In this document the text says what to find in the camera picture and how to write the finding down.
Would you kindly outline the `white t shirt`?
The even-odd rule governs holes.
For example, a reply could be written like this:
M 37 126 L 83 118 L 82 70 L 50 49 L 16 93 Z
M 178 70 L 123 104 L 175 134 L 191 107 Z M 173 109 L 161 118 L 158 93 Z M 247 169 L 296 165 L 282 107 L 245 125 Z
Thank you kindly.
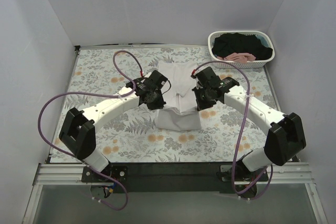
M 191 74 L 196 67 L 194 62 L 159 63 L 158 71 L 168 78 L 171 88 L 163 94 L 166 104 L 156 112 L 155 127 L 179 132 L 201 129 L 196 97 L 192 91 L 196 80 Z

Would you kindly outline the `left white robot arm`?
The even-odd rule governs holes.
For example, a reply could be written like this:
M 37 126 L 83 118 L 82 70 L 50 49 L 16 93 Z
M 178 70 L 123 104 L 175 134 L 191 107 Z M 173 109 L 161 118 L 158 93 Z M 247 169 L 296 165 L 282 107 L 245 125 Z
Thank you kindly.
M 91 107 L 70 109 L 62 124 L 59 139 L 78 160 L 92 167 L 100 182 L 111 178 L 109 160 L 97 149 L 96 133 L 124 112 L 145 104 L 149 110 L 165 105 L 161 89 L 169 83 L 167 77 L 154 70 L 144 77 L 128 82 L 111 98 Z

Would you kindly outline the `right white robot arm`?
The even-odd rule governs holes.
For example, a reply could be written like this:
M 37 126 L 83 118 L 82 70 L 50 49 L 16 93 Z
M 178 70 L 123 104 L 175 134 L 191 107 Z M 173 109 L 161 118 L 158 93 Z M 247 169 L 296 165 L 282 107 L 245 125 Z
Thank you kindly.
M 192 91 L 198 111 L 221 102 L 243 114 L 244 120 L 252 121 L 266 136 L 264 147 L 249 152 L 233 165 L 242 180 L 251 180 L 257 170 L 266 166 L 284 165 L 307 146 L 299 115 L 274 110 L 248 94 L 235 79 L 221 79 L 211 67 L 193 71 L 191 76 L 196 79 Z

